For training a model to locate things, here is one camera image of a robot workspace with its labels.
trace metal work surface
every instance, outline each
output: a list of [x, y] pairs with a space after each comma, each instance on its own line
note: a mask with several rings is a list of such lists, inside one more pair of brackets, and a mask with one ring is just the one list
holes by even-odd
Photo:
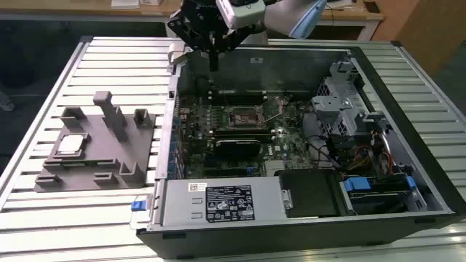
[[[147, 212], [129, 204], [152, 193], [164, 103], [169, 38], [93, 38], [80, 43], [31, 129], [0, 178], [0, 261], [161, 261], [135, 236]], [[358, 45], [403, 108], [461, 194], [466, 197], [466, 123], [439, 88], [404, 50], [390, 43], [272, 40], [271, 44]], [[95, 91], [109, 91], [124, 114], [147, 108], [156, 114], [147, 187], [81, 192], [33, 192], [35, 179], [59, 136], [65, 106], [85, 114]], [[366, 90], [370, 100], [376, 99]], [[392, 244], [211, 258], [205, 261], [463, 261], [466, 226], [422, 231]]]

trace wooden desk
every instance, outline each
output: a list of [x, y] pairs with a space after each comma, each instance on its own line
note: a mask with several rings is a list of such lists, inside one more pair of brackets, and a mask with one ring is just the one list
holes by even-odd
[[364, 1], [358, 0], [351, 6], [332, 10], [326, 9], [318, 25], [362, 27], [358, 40], [370, 41], [383, 19], [383, 14], [368, 12]]
[[[0, 19], [52, 21], [163, 22], [177, 10], [181, 0], [139, 9], [112, 9], [111, 0], [0, 0]], [[319, 25], [363, 27], [358, 40], [370, 40], [382, 14], [370, 13], [363, 0], [350, 7], [324, 10]]]
[[181, 0], [163, 0], [159, 6], [112, 9], [111, 0], [0, 0], [0, 19], [163, 22]]

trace floor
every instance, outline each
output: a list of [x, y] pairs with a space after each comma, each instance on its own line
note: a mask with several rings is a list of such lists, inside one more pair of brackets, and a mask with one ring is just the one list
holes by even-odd
[[[83, 35], [163, 37], [165, 32], [161, 23], [0, 21], [0, 90], [16, 105], [0, 111], [0, 173]], [[465, 60], [466, 44], [434, 80], [466, 114]]]

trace motherboard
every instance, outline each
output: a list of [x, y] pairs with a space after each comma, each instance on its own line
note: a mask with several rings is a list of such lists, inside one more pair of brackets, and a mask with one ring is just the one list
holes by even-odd
[[318, 166], [302, 134], [308, 100], [291, 93], [208, 90], [180, 101], [187, 178], [272, 176]]

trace power supply label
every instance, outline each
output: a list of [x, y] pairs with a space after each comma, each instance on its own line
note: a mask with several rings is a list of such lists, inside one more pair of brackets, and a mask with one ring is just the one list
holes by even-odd
[[205, 188], [205, 220], [209, 223], [255, 220], [251, 186]]

